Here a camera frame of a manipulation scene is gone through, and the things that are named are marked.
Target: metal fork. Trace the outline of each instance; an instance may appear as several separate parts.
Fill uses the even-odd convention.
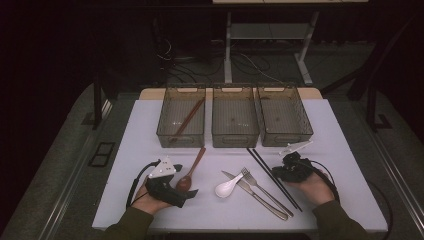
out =
[[[253,177],[253,175],[250,173],[247,168],[243,168],[241,172],[244,174],[244,179],[252,186],[255,186],[259,188],[265,195],[267,195],[281,210],[283,210],[287,215],[290,217],[293,217],[293,213],[287,209],[282,203],[280,203],[277,199],[275,199],[271,194],[269,194],[265,189],[263,189],[261,186],[259,186],[256,179]]]

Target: white table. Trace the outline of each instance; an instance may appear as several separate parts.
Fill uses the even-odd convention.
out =
[[[314,129],[313,144],[299,151],[302,157],[324,164],[332,173],[339,190],[341,204],[349,216],[367,231],[387,231],[386,221],[358,168],[340,126],[327,100],[303,100]],[[167,155],[174,164],[183,164],[171,183],[185,175],[199,149],[164,149],[156,136],[161,100],[136,101],[111,170],[93,228],[105,229],[116,223],[125,211],[125,203],[133,179],[148,163]],[[205,121],[206,152],[193,174],[192,189],[197,196],[188,199],[183,208],[171,207],[159,212],[151,224],[158,232],[307,232],[317,229],[311,213],[313,206],[302,193],[287,187],[303,212],[296,210],[269,179],[246,149],[215,149],[211,136],[212,101],[207,97]],[[281,166],[281,148],[265,148],[260,140],[256,150],[270,167]],[[248,168],[258,183],[293,211],[294,217],[282,221],[256,200],[236,187],[228,198],[218,198],[214,188],[227,181],[221,170],[237,174]],[[266,196],[253,188],[265,200]]]

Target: plastic bin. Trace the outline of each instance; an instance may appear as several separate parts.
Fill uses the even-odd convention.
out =
[[[215,148],[254,148],[259,138],[253,85],[213,87],[212,141]]]
[[[307,141],[312,126],[293,83],[258,83],[256,107],[262,146],[285,147]]]
[[[168,84],[156,131],[163,148],[205,145],[205,84]]]

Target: knife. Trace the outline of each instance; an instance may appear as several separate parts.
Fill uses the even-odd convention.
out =
[[[231,173],[228,173],[226,171],[222,171],[222,173],[225,174],[225,176],[227,176],[229,179],[233,179],[235,178],[234,175],[232,175]],[[271,211],[272,213],[274,213],[277,217],[279,217],[282,220],[287,220],[289,217],[287,214],[281,212],[280,210],[274,208],[273,206],[271,206],[269,203],[267,203],[265,200],[263,200],[261,197],[259,197],[249,186],[249,184],[247,184],[244,180],[240,179],[237,182],[237,185],[241,188],[243,188],[243,190],[245,190],[246,192],[248,192],[252,197],[254,197],[256,200],[258,200],[258,202],[260,202],[262,205],[264,205],[269,211]]]

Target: sleeve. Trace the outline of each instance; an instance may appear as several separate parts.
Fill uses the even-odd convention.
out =
[[[368,233],[349,218],[337,201],[324,203],[313,210],[320,240],[369,240]]]
[[[118,223],[109,226],[101,240],[142,240],[153,221],[153,216],[129,207]]]

